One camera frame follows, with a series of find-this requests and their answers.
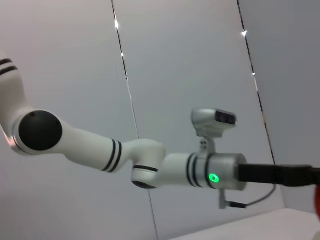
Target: wall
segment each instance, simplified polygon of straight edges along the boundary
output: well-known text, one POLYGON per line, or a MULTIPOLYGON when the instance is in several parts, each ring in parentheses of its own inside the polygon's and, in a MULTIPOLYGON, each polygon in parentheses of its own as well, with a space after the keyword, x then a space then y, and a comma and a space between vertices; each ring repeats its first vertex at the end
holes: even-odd
MULTIPOLYGON (((150 138, 168 153, 198 150, 193 107, 235 112, 219 152, 272 164, 238 7, 233 0, 115 0, 128 83, 110 1, 0 3, 0 44, 19 67, 35 107, 120 141, 150 138), (135 110, 137 129, 131 106, 135 110)), ((106 174, 63 156, 16 155, 0 137, 4 239, 169 239, 283 208, 280 191, 249 209, 218 209, 218 192, 130 182, 131 166, 106 174)), ((227 192, 248 203, 271 186, 227 192)))
MULTIPOLYGON (((115 0, 139 137, 162 142, 168 153, 198 151, 190 121, 194 107, 238 116, 217 150, 272 164, 263 116, 234 0, 115 0)), ((249 203, 270 191, 249 184, 227 192, 249 203)), ((247 210, 220 210, 218 191, 166 186, 151 191, 159 239, 169 239, 283 207, 280 191, 247 210)))
MULTIPOLYGON (((277 164, 320 167, 320 2, 240 0, 277 164)), ((313 212, 314 187, 283 188, 289 208, 313 212)))

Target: cable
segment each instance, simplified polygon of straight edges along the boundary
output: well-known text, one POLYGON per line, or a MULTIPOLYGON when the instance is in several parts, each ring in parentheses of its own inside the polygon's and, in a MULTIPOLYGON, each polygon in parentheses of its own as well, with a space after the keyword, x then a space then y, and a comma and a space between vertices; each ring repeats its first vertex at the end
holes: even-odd
POLYGON ((267 198, 269 198, 276 191, 276 189, 277 189, 277 185, 274 184, 272 190, 267 195, 265 195, 264 197, 262 197, 262 198, 260 198, 260 199, 258 199, 256 201, 247 203, 247 204, 231 201, 231 202, 229 202, 229 207, 231 207, 231 208, 239 208, 239 209, 246 209, 247 207, 250 207, 250 206, 258 204, 258 203, 261 203, 262 201, 266 200, 267 198))

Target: green light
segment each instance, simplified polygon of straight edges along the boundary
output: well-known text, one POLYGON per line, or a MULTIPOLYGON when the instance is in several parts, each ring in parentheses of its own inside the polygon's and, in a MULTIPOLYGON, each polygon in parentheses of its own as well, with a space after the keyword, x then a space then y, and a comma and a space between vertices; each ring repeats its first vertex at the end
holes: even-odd
POLYGON ((218 183, 220 181, 219 177, 214 173, 209 174, 209 179, 211 182, 218 183))

